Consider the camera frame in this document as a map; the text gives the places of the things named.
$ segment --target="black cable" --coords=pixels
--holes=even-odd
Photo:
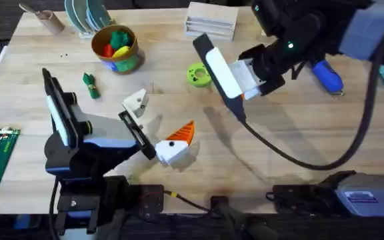
[[[167,194],[167,195],[170,195],[170,196],[171,196],[171,194],[172,194],[171,191],[164,191],[164,193]],[[175,197],[178,198],[178,199],[180,199],[180,200],[182,200],[182,201],[184,201],[185,203],[189,204],[190,206],[195,207],[195,208],[198,208],[198,209],[200,209],[200,210],[202,210],[202,211],[206,211],[206,212],[208,212],[208,213],[213,212],[212,210],[210,210],[210,209],[208,209],[208,208],[206,208],[206,207],[200,206],[200,205],[198,205],[198,204],[196,204],[196,203],[194,203],[194,202],[192,202],[192,201],[190,201],[190,200],[188,200],[188,199],[182,197],[182,196],[181,196],[180,194],[178,194],[178,193],[176,194]]]
[[[140,215],[133,214],[133,213],[130,213],[130,215],[135,217],[138,220],[141,220],[141,221],[143,221],[145,223],[149,223],[149,224],[165,225],[165,226],[168,226],[168,227],[170,226],[170,224],[172,224],[172,223],[169,223],[167,221],[160,221],[160,220],[154,220],[154,219],[146,219],[146,218],[144,218],[144,217],[142,217]],[[182,216],[174,214],[171,217],[177,218],[177,217],[182,217]],[[182,221],[184,221],[184,220],[186,220],[187,224],[198,226],[198,227],[204,227],[204,228],[208,228],[208,229],[221,229],[220,227],[217,227],[217,226],[210,226],[210,225],[200,224],[197,221],[190,221],[190,219],[188,219],[187,217],[183,217]]]
[[[312,165],[309,163],[304,163],[302,161],[299,161],[296,158],[286,154],[285,152],[283,152],[282,150],[274,146],[272,143],[268,142],[268,140],[266,140],[260,134],[258,134],[245,121],[242,121],[241,123],[254,137],[258,138],[258,140],[260,140],[263,144],[268,146],[274,152],[278,153],[280,156],[284,157],[286,160],[294,164],[297,164],[300,167],[304,167],[310,170],[318,170],[318,171],[327,171],[327,170],[338,168],[343,164],[345,164],[346,162],[348,162],[348,160],[350,160],[350,158],[357,152],[359,146],[362,144],[364,140],[365,135],[367,134],[367,131],[371,122],[371,117],[373,115],[374,102],[375,102],[376,90],[377,90],[377,78],[379,75],[379,68],[381,66],[383,57],[384,57],[384,37],[382,38],[382,41],[380,42],[376,50],[375,60],[371,65],[368,86],[367,86],[367,94],[366,94],[365,103],[364,103],[363,116],[361,118],[361,123],[359,124],[357,134],[354,140],[352,141],[352,144],[349,146],[348,150],[346,150],[346,152],[344,152],[344,154],[338,160],[330,164]]]
[[[57,186],[58,185],[59,185],[59,180],[56,177],[54,180],[53,192],[51,193],[50,208],[49,208],[49,227],[50,227],[51,238],[53,240],[59,240],[59,236],[56,232],[56,229],[54,228],[54,202],[55,202],[55,198],[56,198],[56,192],[57,192]]]

